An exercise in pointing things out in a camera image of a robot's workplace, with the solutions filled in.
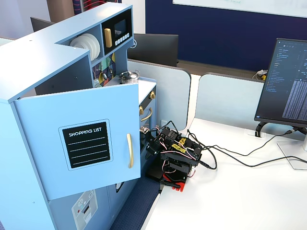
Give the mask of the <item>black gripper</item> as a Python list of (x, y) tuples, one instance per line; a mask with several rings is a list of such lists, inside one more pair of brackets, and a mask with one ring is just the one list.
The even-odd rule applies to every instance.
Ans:
[(145, 155), (146, 159), (150, 158), (151, 156), (154, 156), (157, 153), (168, 150), (165, 144), (166, 140), (165, 134), (160, 134), (154, 137), (152, 136), (152, 132), (148, 131), (144, 134), (144, 136), (145, 136), (145, 142), (149, 143), (146, 147), (146, 155)]

